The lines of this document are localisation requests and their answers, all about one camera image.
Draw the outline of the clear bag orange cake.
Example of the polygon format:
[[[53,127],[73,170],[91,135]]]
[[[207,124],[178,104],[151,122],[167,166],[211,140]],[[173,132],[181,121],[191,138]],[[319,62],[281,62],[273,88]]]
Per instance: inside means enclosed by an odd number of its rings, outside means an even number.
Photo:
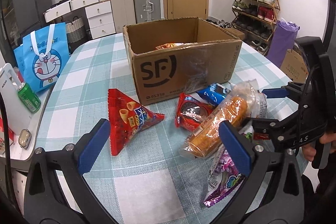
[[[266,112],[266,96],[259,91],[257,80],[240,82],[188,136],[179,153],[187,159],[207,158],[222,144],[219,137],[221,122],[229,121],[234,128],[240,128],[247,118],[265,118]]]

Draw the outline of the purple candy bag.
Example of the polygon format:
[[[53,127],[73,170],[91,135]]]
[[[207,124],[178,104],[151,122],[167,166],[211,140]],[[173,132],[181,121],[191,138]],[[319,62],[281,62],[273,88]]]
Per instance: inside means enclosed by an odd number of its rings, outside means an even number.
[[[224,145],[217,150],[208,175],[208,189],[203,201],[211,207],[228,196],[245,176],[239,173]]]

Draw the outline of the red triangular corn snack bag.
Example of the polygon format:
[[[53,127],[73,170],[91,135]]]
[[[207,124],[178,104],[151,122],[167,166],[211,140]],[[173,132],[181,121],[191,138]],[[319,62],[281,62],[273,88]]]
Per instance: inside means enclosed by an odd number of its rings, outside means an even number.
[[[118,89],[108,90],[108,114],[110,121],[110,148],[118,155],[135,134],[146,130],[165,118],[133,100]]]

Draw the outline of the blue Oreo cookie packet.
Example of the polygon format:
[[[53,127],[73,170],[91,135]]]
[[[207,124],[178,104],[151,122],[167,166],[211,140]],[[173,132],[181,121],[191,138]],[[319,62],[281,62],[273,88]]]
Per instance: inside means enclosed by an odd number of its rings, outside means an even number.
[[[230,90],[221,84],[213,83],[210,86],[197,91],[197,95],[207,103],[218,106],[227,96]]]

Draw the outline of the red Oreo cookie packet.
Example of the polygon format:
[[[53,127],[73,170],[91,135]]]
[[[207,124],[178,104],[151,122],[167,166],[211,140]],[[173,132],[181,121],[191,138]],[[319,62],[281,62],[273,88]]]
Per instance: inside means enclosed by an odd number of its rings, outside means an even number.
[[[194,131],[214,110],[214,106],[181,93],[175,114],[175,126]]]

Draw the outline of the orange noodle snack bag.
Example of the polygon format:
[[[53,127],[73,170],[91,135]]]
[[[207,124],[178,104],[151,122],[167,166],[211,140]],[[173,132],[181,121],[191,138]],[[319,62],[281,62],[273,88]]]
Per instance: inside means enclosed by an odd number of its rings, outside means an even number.
[[[163,50],[166,48],[174,48],[174,47],[179,47],[179,46],[183,46],[185,45],[184,43],[165,43],[159,46],[156,46],[155,49],[156,50]]]

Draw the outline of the small cardboard box on floor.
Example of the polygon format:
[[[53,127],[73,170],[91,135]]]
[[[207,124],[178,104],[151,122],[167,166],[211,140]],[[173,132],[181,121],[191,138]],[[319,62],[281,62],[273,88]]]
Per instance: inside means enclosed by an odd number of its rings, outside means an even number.
[[[244,32],[241,32],[241,31],[237,30],[236,28],[225,28],[225,30],[227,32],[229,32],[231,35],[236,36],[240,40],[244,41],[244,39],[245,39]]]

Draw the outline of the white electric kettle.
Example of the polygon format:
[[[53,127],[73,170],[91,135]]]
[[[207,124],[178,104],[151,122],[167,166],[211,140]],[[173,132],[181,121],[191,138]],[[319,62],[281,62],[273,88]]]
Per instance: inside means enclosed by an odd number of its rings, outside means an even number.
[[[21,82],[13,67],[6,63],[1,68],[1,95],[6,107],[9,128],[15,135],[20,135],[23,129],[29,127],[33,116],[18,96],[20,85]]]

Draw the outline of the green soda can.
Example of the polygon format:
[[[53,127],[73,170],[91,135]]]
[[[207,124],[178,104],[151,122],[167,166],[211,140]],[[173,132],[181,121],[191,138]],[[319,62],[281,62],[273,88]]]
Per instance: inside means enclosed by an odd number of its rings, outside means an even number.
[[[26,82],[22,82],[18,87],[18,97],[31,113],[36,113],[41,107],[39,97]]]

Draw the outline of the wooden shoe rack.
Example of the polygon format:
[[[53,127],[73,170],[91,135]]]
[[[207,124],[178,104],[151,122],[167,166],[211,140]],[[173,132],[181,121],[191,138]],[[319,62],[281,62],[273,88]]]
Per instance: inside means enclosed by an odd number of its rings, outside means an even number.
[[[246,34],[247,44],[266,56],[276,31],[279,0],[234,0],[232,26]]]

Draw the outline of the blue Doraemon gift bag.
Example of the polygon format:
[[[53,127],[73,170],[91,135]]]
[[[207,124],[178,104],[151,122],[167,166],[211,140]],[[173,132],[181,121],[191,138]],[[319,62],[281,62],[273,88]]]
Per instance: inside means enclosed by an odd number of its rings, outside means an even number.
[[[66,24],[56,23],[32,31],[14,50],[19,71],[34,92],[56,83],[70,53]]]

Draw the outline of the woven laundry basket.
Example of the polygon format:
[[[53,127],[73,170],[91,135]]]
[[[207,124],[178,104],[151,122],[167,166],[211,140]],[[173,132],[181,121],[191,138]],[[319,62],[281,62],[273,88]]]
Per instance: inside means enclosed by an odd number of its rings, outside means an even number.
[[[82,17],[74,16],[72,21],[66,21],[68,43],[76,43],[86,37],[85,25]]]

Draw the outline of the white drawer desk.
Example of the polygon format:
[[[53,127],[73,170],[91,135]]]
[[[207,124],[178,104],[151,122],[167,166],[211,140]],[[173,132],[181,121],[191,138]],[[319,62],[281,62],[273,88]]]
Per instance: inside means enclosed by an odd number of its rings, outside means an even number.
[[[68,0],[44,13],[47,23],[70,15],[84,17],[92,39],[116,33],[110,0]]]

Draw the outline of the silver hard suitcase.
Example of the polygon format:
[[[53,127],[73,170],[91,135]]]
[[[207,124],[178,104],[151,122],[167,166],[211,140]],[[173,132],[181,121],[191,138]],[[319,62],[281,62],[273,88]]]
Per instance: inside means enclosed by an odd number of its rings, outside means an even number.
[[[160,0],[134,0],[134,9],[137,23],[161,19]]]

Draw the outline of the dark grey refrigerator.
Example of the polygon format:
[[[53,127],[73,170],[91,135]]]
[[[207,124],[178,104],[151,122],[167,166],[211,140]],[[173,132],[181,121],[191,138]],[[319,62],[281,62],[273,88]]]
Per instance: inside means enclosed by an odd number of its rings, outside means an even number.
[[[21,37],[47,25],[44,13],[51,7],[51,0],[13,0],[13,5]]]

